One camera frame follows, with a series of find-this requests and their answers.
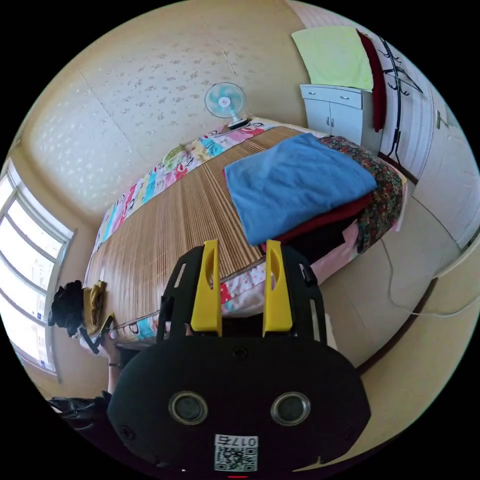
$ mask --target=electric fan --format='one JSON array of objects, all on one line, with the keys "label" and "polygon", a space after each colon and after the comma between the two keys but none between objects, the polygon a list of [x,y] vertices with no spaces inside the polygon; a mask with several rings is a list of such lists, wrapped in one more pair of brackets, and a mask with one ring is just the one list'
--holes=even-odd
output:
[{"label": "electric fan", "polygon": [[238,85],[228,81],[215,83],[205,94],[205,106],[212,115],[221,119],[232,117],[232,121],[228,124],[230,130],[243,127],[249,122],[248,118],[238,117],[245,105],[244,91]]}]

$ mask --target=yellow-green towel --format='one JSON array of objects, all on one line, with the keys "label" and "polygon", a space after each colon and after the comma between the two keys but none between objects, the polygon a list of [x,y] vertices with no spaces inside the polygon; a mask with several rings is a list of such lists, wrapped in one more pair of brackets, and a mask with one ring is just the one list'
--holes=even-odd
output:
[{"label": "yellow-green towel", "polygon": [[369,90],[374,78],[357,30],[350,26],[318,26],[291,34],[312,85]]}]

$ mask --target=qr code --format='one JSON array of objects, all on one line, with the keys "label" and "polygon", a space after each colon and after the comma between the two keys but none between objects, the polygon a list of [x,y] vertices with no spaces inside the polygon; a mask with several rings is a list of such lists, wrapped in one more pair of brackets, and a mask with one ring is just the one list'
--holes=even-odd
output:
[{"label": "qr code", "polygon": [[258,437],[216,435],[214,469],[223,472],[256,472]]},{"label": "qr code", "polygon": [[215,470],[227,472],[254,472],[257,470],[257,449],[235,446],[217,446]]}]

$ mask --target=cabinet door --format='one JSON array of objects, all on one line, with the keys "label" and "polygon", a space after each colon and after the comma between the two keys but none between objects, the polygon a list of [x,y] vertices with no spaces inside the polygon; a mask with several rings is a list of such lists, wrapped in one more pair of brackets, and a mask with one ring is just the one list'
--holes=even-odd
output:
[{"label": "cabinet door", "polygon": [[363,110],[340,103],[330,103],[331,134],[340,135],[354,144],[362,144]]},{"label": "cabinet door", "polygon": [[431,87],[431,92],[439,119],[413,197],[463,248],[480,226],[480,173],[460,125],[449,119],[436,89]]},{"label": "cabinet door", "polygon": [[306,98],[305,109],[308,128],[330,135],[330,103]]}]

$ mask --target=door handle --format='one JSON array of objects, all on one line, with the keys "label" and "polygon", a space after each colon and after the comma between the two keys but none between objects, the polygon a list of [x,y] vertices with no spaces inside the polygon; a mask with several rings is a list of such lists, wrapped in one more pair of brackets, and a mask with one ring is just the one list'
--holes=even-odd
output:
[{"label": "door handle", "polygon": [[440,122],[444,123],[447,128],[449,128],[449,124],[441,117],[440,111],[436,111],[436,127],[440,129]]}]

